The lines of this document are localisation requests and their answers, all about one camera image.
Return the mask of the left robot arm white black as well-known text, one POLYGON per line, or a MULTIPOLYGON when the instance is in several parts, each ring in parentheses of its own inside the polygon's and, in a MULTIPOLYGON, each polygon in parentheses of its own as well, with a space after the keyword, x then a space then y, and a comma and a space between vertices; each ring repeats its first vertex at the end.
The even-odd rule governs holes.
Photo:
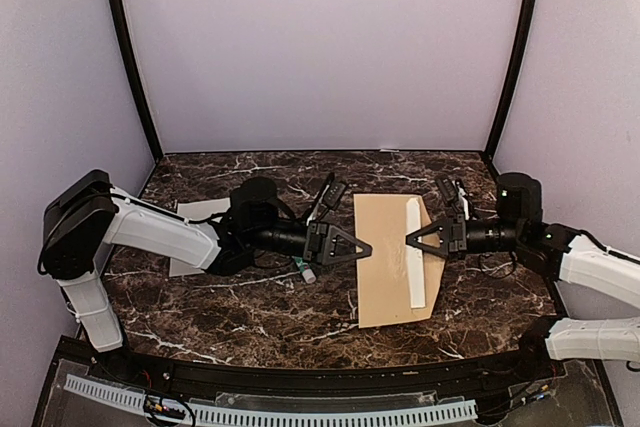
POLYGON ((255 263, 257 252, 328 266, 367 258, 369 244, 323 216, 297 216, 267 177, 244 181, 229 194, 226 211, 182 217, 115 187, 92 170, 51 202, 43 217, 40 275, 53 278, 84 328, 101 364, 120 383, 141 374, 140 359, 125 347, 125 333, 95 265, 102 245, 135 248, 203 272, 231 276, 255 263))

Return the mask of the cream decorated letter paper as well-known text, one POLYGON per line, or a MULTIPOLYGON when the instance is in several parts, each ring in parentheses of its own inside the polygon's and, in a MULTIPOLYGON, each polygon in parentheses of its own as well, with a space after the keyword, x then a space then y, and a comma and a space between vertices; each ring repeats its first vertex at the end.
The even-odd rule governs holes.
MULTIPOLYGON (((422 228, 420 201, 411 197, 405 204, 406 234, 412 234, 422 228)), ((409 285, 410 307, 422 309, 426 307, 425 278, 423 252, 405 242, 405 266, 409 285)))

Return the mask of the grey paper sheet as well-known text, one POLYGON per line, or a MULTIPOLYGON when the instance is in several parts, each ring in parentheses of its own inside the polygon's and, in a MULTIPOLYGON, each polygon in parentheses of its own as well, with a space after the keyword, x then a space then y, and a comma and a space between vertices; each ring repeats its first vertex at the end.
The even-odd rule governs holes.
MULTIPOLYGON (((206 219, 212 214, 224 213, 230 207, 228 197, 190 203, 178 203, 177 214, 193 219, 206 219)), ((169 265, 170 277, 203 274, 221 248, 216 241, 206 241, 202 235, 181 239, 180 256, 172 257, 169 265)))

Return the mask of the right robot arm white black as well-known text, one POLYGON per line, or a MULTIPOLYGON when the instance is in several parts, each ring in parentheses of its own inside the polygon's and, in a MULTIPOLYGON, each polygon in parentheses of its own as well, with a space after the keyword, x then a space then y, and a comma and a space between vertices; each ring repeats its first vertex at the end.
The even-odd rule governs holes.
MULTIPOLYGON (((496 216, 441 218, 406 236, 406 245, 442 259, 508 253, 549 281, 576 284, 639 305, 639 259, 600 242, 593 234, 543 220, 542 186, 520 172, 496 179, 496 216)), ((639 360, 639 320, 576 320, 544 316, 519 339, 510 371, 534 379, 549 360, 639 360)))

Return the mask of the brown paper envelope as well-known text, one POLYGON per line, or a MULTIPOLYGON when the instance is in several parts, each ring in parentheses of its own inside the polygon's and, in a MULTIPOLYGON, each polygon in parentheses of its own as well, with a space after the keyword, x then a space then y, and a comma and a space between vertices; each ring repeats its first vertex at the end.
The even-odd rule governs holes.
POLYGON ((421 223, 431 223, 423 199, 410 194, 356 194, 355 233, 373 247, 357 261, 358 322, 361 329, 425 321, 432 317, 445 261, 423 253, 426 307, 410 307, 405 266, 406 213, 411 197, 420 201, 421 223))

